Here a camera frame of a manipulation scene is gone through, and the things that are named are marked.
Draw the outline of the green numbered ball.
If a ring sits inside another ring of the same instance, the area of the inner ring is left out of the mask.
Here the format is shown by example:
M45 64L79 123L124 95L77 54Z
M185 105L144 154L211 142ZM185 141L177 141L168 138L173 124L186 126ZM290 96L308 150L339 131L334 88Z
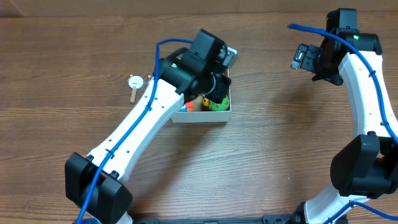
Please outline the green numbered ball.
M229 110L229 97L225 95L221 103L215 103L214 101L208 100L208 107L210 111L227 111Z

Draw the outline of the yellow rubber duck toy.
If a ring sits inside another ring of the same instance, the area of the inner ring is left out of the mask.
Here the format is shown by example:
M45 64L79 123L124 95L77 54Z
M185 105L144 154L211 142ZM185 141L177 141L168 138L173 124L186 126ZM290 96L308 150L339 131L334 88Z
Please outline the yellow rubber duck toy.
M208 98L203 98L202 100L202 104L203 104L203 111L210 111L210 101Z

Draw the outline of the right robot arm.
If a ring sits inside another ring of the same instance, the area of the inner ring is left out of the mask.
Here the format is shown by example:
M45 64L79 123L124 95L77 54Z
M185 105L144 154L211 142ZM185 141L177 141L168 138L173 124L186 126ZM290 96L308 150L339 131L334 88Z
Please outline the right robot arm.
M345 86L353 118L353 140L333 159L330 183L301 203L290 223L346 223L355 207L397 190L397 119L382 73L382 47L376 34L358 29L357 11L339 8L324 29L291 24L318 34L320 46L300 44L291 67L313 73L313 80Z

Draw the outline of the brown plush toy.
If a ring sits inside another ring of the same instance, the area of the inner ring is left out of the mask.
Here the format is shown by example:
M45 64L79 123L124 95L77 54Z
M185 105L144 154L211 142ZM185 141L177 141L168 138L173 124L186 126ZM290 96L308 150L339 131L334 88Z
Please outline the brown plush toy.
M194 111L202 111L203 110L203 97L198 95L193 101L193 109Z

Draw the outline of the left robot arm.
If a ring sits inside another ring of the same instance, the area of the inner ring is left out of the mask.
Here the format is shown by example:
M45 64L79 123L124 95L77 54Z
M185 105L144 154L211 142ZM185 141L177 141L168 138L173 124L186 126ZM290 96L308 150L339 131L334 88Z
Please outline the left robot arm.
M128 180L138 159L162 126L184 103L202 95L221 103L231 79L224 73L238 52L217 36L201 29L189 47L162 58L155 47L153 77L142 98L120 125L86 156L74 152L65 163L65 193L79 209L77 223L132 223L127 211L132 194Z

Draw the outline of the multicoloured puzzle cube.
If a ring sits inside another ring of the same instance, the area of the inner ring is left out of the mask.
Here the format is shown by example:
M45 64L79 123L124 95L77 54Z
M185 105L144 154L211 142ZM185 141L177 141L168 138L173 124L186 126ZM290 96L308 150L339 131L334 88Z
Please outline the multicoloured puzzle cube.
M179 112L193 112L195 110L195 106L193 101L189 101L185 103L180 109Z

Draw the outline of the white wooden rattle drum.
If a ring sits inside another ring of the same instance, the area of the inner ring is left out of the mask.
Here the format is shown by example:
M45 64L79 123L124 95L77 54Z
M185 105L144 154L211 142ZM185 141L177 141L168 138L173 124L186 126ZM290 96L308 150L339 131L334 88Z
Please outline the white wooden rattle drum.
M136 95L137 91L141 89L144 85L147 85L152 78L152 75L147 76L147 82L141 76L130 74L128 78L128 85L131 88L131 97L130 97L130 104L134 104L136 102Z

